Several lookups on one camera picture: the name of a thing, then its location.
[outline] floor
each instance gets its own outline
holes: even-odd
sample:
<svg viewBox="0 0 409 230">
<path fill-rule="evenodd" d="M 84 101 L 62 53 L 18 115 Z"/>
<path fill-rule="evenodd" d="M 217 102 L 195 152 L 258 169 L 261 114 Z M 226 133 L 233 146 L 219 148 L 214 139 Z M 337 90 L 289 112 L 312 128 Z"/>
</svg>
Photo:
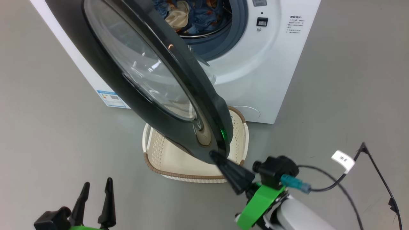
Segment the floor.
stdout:
<svg viewBox="0 0 409 230">
<path fill-rule="evenodd" d="M 398 201 L 409 202 L 409 2 L 323 0 L 274 125 L 249 124 L 247 167 L 287 155 L 332 175 L 337 150 L 365 141 Z M 106 107 L 28 0 L 0 7 L 0 228 L 30 229 L 46 210 L 73 207 L 91 183 L 85 225 L 98 227 L 107 177 L 115 185 L 113 229 L 238 229 L 245 206 L 227 184 L 202 185 L 151 172 L 142 157 L 144 121 Z M 330 184 L 301 170 L 314 187 Z M 342 184 L 365 229 L 398 229 L 388 194 L 367 156 Z M 294 196 L 338 230 L 358 229 L 338 189 Z"/>
</svg>

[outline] blue cable connector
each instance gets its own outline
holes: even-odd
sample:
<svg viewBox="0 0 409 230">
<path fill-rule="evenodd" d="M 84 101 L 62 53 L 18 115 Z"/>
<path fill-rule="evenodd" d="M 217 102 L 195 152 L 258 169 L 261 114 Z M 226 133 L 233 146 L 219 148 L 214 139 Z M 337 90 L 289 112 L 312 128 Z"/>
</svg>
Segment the blue cable connector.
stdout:
<svg viewBox="0 0 409 230">
<path fill-rule="evenodd" d="M 290 187 L 290 188 L 295 188 L 303 193 L 309 194 L 311 192 L 311 185 L 307 183 L 303 183 L 302 180 L 297 179 L 293 176 L 290 175 L 282 175 L 281 176 L 281 183 L 283 183 L 284 186 Z"/>
</svg>

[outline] clothes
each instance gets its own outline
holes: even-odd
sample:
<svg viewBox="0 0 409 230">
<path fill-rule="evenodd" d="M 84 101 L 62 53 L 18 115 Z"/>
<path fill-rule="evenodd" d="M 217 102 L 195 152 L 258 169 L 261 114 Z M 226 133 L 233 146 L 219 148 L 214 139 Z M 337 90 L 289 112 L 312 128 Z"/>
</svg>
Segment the clothes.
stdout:
<svg viewBox="0 0 409 230">
<path fill-rule="evenodd" d="M 165 21 L 173 29 L 181 29 L 185 27 L 189 20 L 189 4 L 185 1 L 177 2 L 177 9 L 169 11 Z"/>
<path fill-rule="evenodd" d="M 175 3 L 173 0 L 153 0 L 155 9 L 159 14 L 166 19 L 173 29 L 179 34 L 200 34 L 214 31 L 224 26 L 231 14 L 227 13 L 223 8 L 222 0 L 186 0 L 188 10 L 185 11 L 186 4 L 179 2 Z M 187 12 L 187 24 L 184 24 L 183 12 Z"/>
</svg>

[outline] laundry basket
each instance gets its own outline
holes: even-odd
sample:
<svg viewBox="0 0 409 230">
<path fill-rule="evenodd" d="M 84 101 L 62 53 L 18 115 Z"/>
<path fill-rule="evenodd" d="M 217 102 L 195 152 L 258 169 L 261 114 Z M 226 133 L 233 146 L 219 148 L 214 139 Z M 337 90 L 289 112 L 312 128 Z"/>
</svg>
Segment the laundry basket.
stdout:
<svg viewBox="0 0 409 230">
<path fill-rule="evenodd" d="M 249 130 L 243 115 L 229 107 L 233 124 L 233 140 L 229 159 L 243 165 L 247 155 Z M 160 133 L 145 125 L 142 148 L 148 167 L 166 178 L 194 183 L 224 183 L 227 180 L 215 165 L 207 164 L 185 153 Z"/>
</svg>

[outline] washing machine door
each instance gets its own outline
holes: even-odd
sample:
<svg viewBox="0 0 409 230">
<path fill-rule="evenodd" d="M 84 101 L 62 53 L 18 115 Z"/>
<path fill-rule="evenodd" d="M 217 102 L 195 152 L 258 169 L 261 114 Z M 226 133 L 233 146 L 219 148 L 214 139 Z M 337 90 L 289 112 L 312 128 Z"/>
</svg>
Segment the washing machine door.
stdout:
<svg viewBox="0 0 409 230">
<path fill-rule="evenodd" d="M 46 0 L 104 81 L 148 124 L 188 154 L 227 157 L 233 126 L 225 101 L 151 0 Z"/>
</svg>

